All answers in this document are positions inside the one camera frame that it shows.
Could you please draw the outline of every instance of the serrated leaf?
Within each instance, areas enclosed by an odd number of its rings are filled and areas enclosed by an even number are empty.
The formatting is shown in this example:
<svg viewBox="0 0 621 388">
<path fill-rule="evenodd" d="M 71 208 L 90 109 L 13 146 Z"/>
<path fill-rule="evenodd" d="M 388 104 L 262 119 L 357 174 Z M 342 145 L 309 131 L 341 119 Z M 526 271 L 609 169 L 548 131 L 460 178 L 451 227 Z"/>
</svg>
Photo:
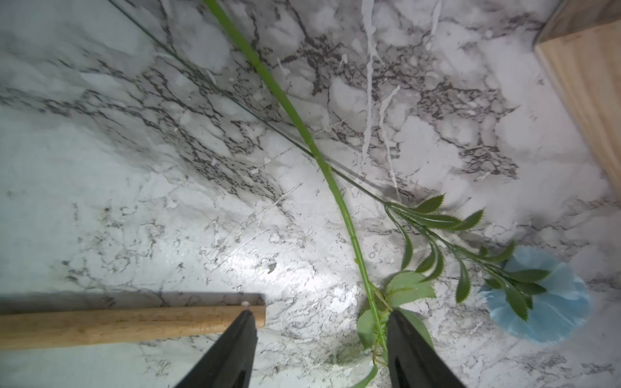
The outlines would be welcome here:
<svg viewBox="0 0 621 388">
<path fill-rule="evenodd" d="M 455 300 L 457 303 L 462 303 L 470 295 L 470 275 L 468 269 L 463 260 L 459 257 L 455 257 L 460 264 L 460 281 L 457 283 L 457 292 L 455 293 Z"/>
<path fill-rule="evenodd" d="M 403 239 L 406 241 L 406 248 L 403 252 L 403 260 L 401 261 L 401 269 L 403 270 L 410 264 L 410 261 L 412 261 L 412 241 L 410 240 L 410 236 L 407 235 L 404 227 L 401 226 L 401 224 L 397 222 L 397 220 L 394 218 L 388 206 L 384 206 L 384 210 L 386 211 L 386 214 L 388 214 L 388 217 L 395 224 L 397 229 L 399 229 L 399 231 L 401 232 Z"/>
<path fill-rule="evenodd" d="M 518 291 L 521 291 L 526 295 L 539 295 L 539 294 L 544 294 L 545 292 L 548 291 L 545 289 L 545 287 L 542 287 L 539 284 L 535 284 L 535 283 L 515 282 L 513 283 L 513 285 L 515 286 L 515 288 L 518 289 Z"/>
<path fill-rule="evenodd" d="M 529 310 L 532 310 L 533 309 L 533 297 L 531 295 L 526 295 L 524 300 L 526 300 L 526 307 L 528 307 Z"/>
<path fill-rule="evenodd" d="M 440 206 L 442 206 L 442 202 L 444 201 L 444 194 L 441 196 L 431 197 L 427 199 L 413 210 L 417 213 L 431 213 L 434 210 L 437 210 Z"/>
<path fill-rule="evenodd" d="M 550 272 L 544 269 L 524 269 L 523 271 L 505 272 L 504 274 L 518 282 L 534 283 L 544 280 Z"/>
<path fill-rule="evenodd" d="M 421 283 L 423 275 L 408 271 L 396 274 L 384 290 L 384 298 L 391 307 L 418 299 L 435 298 L 435 291 L 429 283 Z"/>
<path fill-rule="evenodd" d="M 415 222 L 434 229 L 451 229 L 461 223 L 461 220 L 446 214 L 415 214 L 397 212 L 408 222 Z"/>
<path fill-rule="evenodd" d="M 528 306 L 521 292 L 519 292 L 512 284 L 505 282 L 504 289 L 507 292 L 507 302 L 513 311 L 524 322 L 528 321 Z"/>
<path fill-rule="evenodd" d="M 491 289 L 499 290 L 502 288 L 502 284 L 500 284 L 496 279 L 483 279 L 485 280 L 485 284 Z"/>
<path fill-rule="evenodd" d="M 478 212 L 474 212 L 468 216 L 464 221 L 462 221 L 459 225 L 452 227 L 452 230 L 468 230 L 474 228 L 476 224 L 478 224 L 483 218 L 483 209 Z"/>
<path fill-rule="evenodd" d="M 431 340 L 431 335 L 429 335 L 429 331 L 427 330 L 427 327 L 425 326 L 423 321 L 421 321 L 420 318 L 418 318 L 416 314 L 410 310 L 399 309 L 399 311 L 401 311 L 407 321 L 410 322 L 412 326 L 414 326 L 420 336 L 424 338 L 425 342 L 429 344 L 429 347 L 433 349 L 433 341 Z"/>
<path fill-rule="evenodd" d="M 356 325 L 358 330 L 358 336 L 364 349 L 368 349 L 375 345 L 375 341 L 378 340 L 378 333 L 375 328 L 375 321 L 373 320 L 373 313 L 371 310 L 367 310 L 358 318 L 358 324 Z"/>
<path fill-rule="evenodd" d="M 391 209 L 395 212 L 402 212 L 402 213 L 406 213 L 406 214 L 411 214 L 414 213 L 414 209 L 405 205 L 402 205 L 400 203 L 397 202 L 388 202 L 386 205 L 384 205 L 385 207 L 388 207 L 388 209 Z"/>
<path fill-rule="evenodd" d="M 378 367 L 374 365 L 373 369 L 371 369 L 371 372 L 369 372 L 369 374 L 366 375 L 366 377 L 364 379 L 362 379 L 361 381 L 357 382 L 351 388 L 365 388 L 367 385 L 369 385 L 371 380 L 373 380 L 375 378 L 377 373 L 378 373 Z"/>
<path fill-rule="evenodd" d="M 505 248 L 504 251 L 502 251 L 499 255 L 482 257 L 481 259 L 492 262 L 492 263 L 499 263 L 501 261 L 506 261 L 508 259 L 511 259 L 511 256 L 513 256 L 514 250 L 515 250 L 515 242 L 512 241 L 509 245 L 507 245 L 507 248 Z"/>
<path fill-rule="evenodd" d="M 433 271 L 427 276 L 425 279 L 421 280 L 421 282 L 428 282 L 430 280 L 437 279 L 442 271 L 444 270 L 444 255 L 442 255 L 442 251 L 438 249 L 438 259 L 435 264 L 435 268 Z"/>
<path fill-rule="evenodd" d="M 423 259 L 423 261 L 420 262 L 414 272 L 422 274 L 429 271 L 438 259 L 438 252 L 440 251 L 440 249 L 433 241 L 429 241 L 429 245 L 431 246 L 431 253 L 429 253 L 429 256 L 427 256 Z"/>
<path fill-rule="evenodd" d="M 479 253 L 470 252 L 466 248 L 463 248 L 463 247 L 458 246 L 458 245 L 453 245 L 453 249 L 456 250 L 457 252 L 461 253 L 462 255 L 464 255 L 466 257 L 469 257 L 471 259 L 475 259 L 475 260 L 485 260 L 486 259 L 484 256 L 481 256 Z"/>
</svg>

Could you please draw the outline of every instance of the gray marble vein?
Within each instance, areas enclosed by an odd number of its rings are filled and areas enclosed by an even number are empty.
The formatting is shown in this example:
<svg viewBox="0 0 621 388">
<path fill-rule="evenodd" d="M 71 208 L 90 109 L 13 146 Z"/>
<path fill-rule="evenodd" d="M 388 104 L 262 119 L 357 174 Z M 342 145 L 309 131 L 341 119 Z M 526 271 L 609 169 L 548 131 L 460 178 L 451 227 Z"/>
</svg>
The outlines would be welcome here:
<svg viewBox="0 0 621 388">
<path fill-rule="evenodd" d="M 352 385 L 366 297 L 332 196 L 217 88 L 297 138 L 286 114 L 200 1 L 119 4 L 192 69 L 108 2 L 0 5 L 0 309 L 265 303 L 251 386 Z M 620 205 L 532 50 L 556 0 L 377 0 L 371 25 L 359 1 L 223 5 L 331 160 L 386 197 L 485 207 L 460 238 L 538 246 L 586 281 L 591 319 L 535 345 L 479 296 L 455 305 L 449 260 L 408 307 L 467 386 L 621 386 Z M 381 284 L 401 236 L 341 185 Z M 174 386 L 216 338 L 3 352 L 0 386 Z"/>
</svg>

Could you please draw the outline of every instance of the wooden board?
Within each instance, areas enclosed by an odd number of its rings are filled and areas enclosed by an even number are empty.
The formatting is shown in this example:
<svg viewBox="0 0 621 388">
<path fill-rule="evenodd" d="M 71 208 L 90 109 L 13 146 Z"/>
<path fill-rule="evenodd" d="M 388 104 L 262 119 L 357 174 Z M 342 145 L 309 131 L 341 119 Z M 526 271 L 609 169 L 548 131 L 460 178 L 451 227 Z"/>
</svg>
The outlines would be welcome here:
<svg viewBox="0 0 621 388">
<path fill-rule="evenodd" d="M 222 333 L 244 310 L 265 326 L 265 306 L 163 307 L 0 315 L 0 350 L 138 342 Z"/>
<path fill-rule="evenodd" d="M 566 0 L 535 51 L 621 198 L 621 0 Z"/>
</svg>

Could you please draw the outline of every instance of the marble surface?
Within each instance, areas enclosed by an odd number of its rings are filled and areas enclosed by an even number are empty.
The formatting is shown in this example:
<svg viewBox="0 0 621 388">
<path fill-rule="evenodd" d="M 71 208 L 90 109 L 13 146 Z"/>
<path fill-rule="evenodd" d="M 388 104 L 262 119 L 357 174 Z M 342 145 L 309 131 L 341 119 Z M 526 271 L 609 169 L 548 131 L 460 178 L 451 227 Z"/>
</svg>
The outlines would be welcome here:
<svg viewBox="0 0 621 388">
<path fill-rule="evenodd" d="M 199 1 L 120 4 L 295 135 Z M 366 187 L 406 203 L 445 192 L 458 215 L 485 207 L 463 238 L 539 246 L 586 281 L 590 321 L 540 346 L 500 331 L 476 295 L 456 306 L 449 260 L 438 298 L 409 307 L 467 386 L 621 386 L 620 206 L 532 50 L 555 0 L 225 6 L 322 151 Z M 313 161 L 108 2 L 0 7 L 2 311 L 266 303 L 252 387 L 364 376 L 365 294 Z M 340 183 L 381 283 L 399 267 L 401 237 Z M 174 386 L 215 338 L 3 352 L 0 386 Z M 386 370 L 373 386 L 389 386 Z"/>
</svg>

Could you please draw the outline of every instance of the green stem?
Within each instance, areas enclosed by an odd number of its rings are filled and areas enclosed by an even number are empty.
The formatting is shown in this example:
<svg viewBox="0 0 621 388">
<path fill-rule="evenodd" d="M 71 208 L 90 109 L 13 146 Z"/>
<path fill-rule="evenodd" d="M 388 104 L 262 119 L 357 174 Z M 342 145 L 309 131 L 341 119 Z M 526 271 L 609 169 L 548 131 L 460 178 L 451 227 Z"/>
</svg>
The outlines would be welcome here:
<svg viewBox="0 0 621 388">
<path fill-rule="evenodd" d="M 440 237 L 437 233 L 432 232 L 431 230 L 427 230 L 426 233 L 427 233 L 428 237 L 433 237 L 436 240 L 441 241 L 442 244 L 444 244 L 444 246 L 446 248 L 448 248 L 453 253 L 453 256 L 457 257 L 457 252 L 459 252 L 459 249 L 456 249 L 455 245 L 453 245 L 450 242 L 446 241 L 444 238 Z M 489 273 L 494 273 L 494 274 L 498 274 L 498 275 L 502 276 L 501 273 L 498 273 L 499 271 L 502 271 L 498 267 L 495 267 L 495 266 L 493 266 L 491 264 L 488 264 L 488 263 L 483 263 L 481 260 L 476 260 L 474 258 L 470 258 L 470 257 L 467 257 L 467 256 L 465 256 L 465 258 L 470 260 L 470 261 L 472 261 L 472 262 L 474 262 L 474 263 L 476 263 L 476 264 L 478 264 L 478 265 L 480 265 L 481 267 L 483 267 Z"/>
<path fill-rule="evenodd" d="M 228 33 L 230 38 L 233 40 L 233 43 L 242 51 L 242 53 L 246 56 L 246 59 L 250 62 L 252 66 L 256 69 L 256 72 L 259 73 L 263 82 L 267 85 L 268 89 L 274 94 L 276 100 L 281 104 L 284 111 L 287 113 L 291 122 L 297 128 L 297 131 L 300 133 L 300 136 L 306 143 L 306 145 L 310 148 L 310 152 L 312 156 L 317 161 L 321 172 L 324 174 L 324 178 L 334 196 L 335 201 L 337 202 L 338 208 L 341 211 L 341 215 L 343 216 L 343 220 L 345 221 L 345 226 L 347 228 L 347 232 L 350 235 L 351 245 L 353 247 L 354 253 L 356 254 L 356 263 L 358 264 L 358 268 L 360 269 L 360 275 L 362 276 L 363 284 L 365 285 L 366 296 L 369 299 L 369 306 L 371 307 L 371 311 L 373 313 L 373 318 L 375 320 L 376 329 L 378 331 L 378 338 L 382 344 L 383 348 L 386 348 L 386 336 L 384 334 L 384 330 L 381 325 L 379 310 L 375 304 L 373 285 L 369 280 L 369 276 L 366 272 L 365 261 L 362 257 L 362 251 L 360 249 L 360 244 L 358 243 L 358 237 L 356 237 L 356 231 L 353 227 L 353 222 L 351 221 L 349 210 L 347 209 L 347 205 L 345 204 L 345 200 L 341 195 L 341 192 L 338 188 L 336 181 L 334 180 L 334 176 L 332 175 L 332 169 L 330 165 L 325 162 L 324 157 L 321 152 L 317 148 L 315 141 L 313 141 L 312 135 L 309 130 L 304 125 L 302 119 L 299 114 L 291 104 L 291 101 L 287 98 L 285 92 L 280 88 L 270 70 L 261 62 L 258 54 L 252 49 L 248 41 L 243 37 L 243 35 L 237 30 L 235 25 L 231 22 L 229 17 L 226 15 L 224 10 L 220 7 L 216 0 L 203 0 L 207 7 L 211 10 L 216 19 L 220 22 L 222 28 Z"/>
</svg>

